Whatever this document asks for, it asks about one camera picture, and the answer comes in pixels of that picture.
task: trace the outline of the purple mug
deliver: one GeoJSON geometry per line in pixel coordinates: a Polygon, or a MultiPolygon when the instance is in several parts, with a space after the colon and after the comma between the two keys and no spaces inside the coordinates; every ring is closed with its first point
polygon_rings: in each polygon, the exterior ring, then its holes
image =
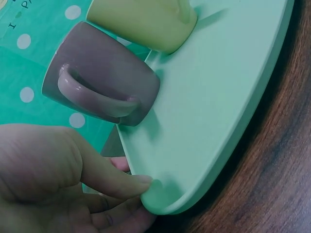
{"type": "Polygon", "coordinates": [[[159,78],[142,60],[80,22],[55,53],[42,94],[85,114],[136,126],[150,111],[159,88],[159,78]]]}

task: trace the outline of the hand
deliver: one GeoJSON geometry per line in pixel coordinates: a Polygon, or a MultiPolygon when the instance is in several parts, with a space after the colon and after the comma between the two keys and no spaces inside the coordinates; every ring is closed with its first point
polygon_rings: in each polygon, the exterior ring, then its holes
{"type": "Polygon", "coordinates": [[[72,129],[1,125],[0,232],[143,233],[156,218],[139,199],[151,178],[128,170],[72,129]]]}

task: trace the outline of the white dot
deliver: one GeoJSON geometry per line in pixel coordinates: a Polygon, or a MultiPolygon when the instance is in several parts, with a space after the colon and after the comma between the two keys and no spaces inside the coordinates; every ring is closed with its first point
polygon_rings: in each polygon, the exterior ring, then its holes
{"type": "Polygon", "coordinates": [[[17,39],[17,47],[21,50],[25,50],[31,44],[31,37],[28,34],[20,35],[17,39]]]}
{"type": "Polygon", "coordinates": [[[24,87],[20,91],[19,97],[20,97],[21,101],[23,101],[24,103],[29,103],[29,102],[33,101],[33,99],[35,97],[35,93],[30,87],[24,87]]]}
{"type": "Polygon", "coordinates": [[[68,7],[65,11],[65,16],[67,19],[74,20],[78,18],[81,14],[81,8],[77,5],[72,5],[68,7]]]}
{"type": "Polygon", "coordinates": [[[124,40],[120,37],[117,37],[117,41],[119,41],[121,44],[123,44],[124,46],[129,46],[132,42],[128,41],[128,40],[124,40]]]}
{"type": "Polygon", "coordinates": [[[74,113],[69,118],[69,123],[74,128],[81,128],[86,123],[86,119],[81,113],[74,113]]]}

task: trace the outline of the wooden table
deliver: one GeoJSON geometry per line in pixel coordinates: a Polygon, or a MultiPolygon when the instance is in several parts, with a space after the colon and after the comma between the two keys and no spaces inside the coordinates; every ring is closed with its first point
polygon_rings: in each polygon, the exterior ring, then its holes
{"type": "Polygon", "coordinates": [[[311,232],[311,0],[295,1],[265,94],[212,188],[148,231],[213,232],[311,232]]]}

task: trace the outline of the cup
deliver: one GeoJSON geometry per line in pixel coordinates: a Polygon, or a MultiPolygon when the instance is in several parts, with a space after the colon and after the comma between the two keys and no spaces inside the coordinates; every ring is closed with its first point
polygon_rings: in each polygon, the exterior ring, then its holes
{"type": "Polygon", "coordinates": [[[135,126],[151,109],[159,87],[157,75],[124,45],[80,22],[55,53],[42,94],[85,114],[135,126]]]}
{"type": "Polygon", "coordinates": [[[86,18],[126,40],[169,54],[187,40],[197,14],[189,0],[93,0],[86,18]]]}

